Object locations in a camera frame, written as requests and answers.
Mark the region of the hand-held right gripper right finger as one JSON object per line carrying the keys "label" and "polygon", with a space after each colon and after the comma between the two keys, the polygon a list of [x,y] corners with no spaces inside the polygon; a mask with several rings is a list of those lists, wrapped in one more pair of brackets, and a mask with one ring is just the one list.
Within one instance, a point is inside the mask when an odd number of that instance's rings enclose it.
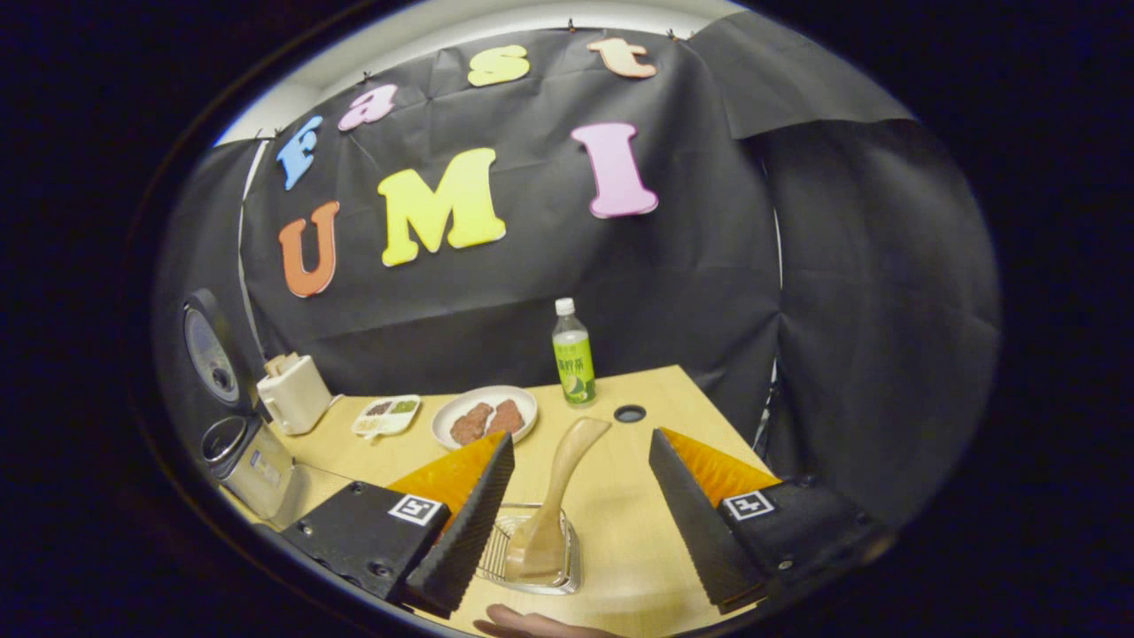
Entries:
{"label": "hand-held right gripper right finger", "polygon": [[649,468],[712,605],[789,604],[891,548],[895,531],[814,477],[777,478],[659,428]]}

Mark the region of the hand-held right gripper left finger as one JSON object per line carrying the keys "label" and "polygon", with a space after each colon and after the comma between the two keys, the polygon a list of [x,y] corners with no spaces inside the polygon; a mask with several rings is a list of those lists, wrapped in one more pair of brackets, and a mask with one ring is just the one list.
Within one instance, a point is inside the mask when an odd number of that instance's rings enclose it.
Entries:
{"label": "hand-held right gripper left finger", "polygon": [[496,432],[389,486],[352,480],[281,534],[376,598],[446,619],[462,606],[514,469],[513,436]]}

